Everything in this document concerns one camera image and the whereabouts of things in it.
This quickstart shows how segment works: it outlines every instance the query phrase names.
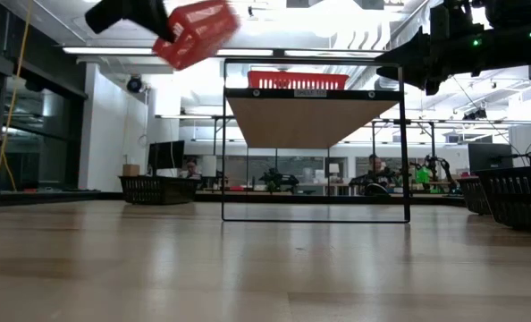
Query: red basket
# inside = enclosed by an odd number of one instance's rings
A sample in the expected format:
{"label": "red basket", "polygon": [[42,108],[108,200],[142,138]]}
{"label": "red basket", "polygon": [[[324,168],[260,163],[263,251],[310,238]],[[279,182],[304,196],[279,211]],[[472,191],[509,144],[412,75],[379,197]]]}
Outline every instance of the red basket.
{"label": "red basket", "polygon": [[175,41],[157,39],[152,50],[177,70],[215,55],[239,27],[225,0],[208,0],[174,9],[168,28]]}
{"label": "red basket", "polygon": [[252,89],[345,89],[349,75],[305,72],[248,72]]}

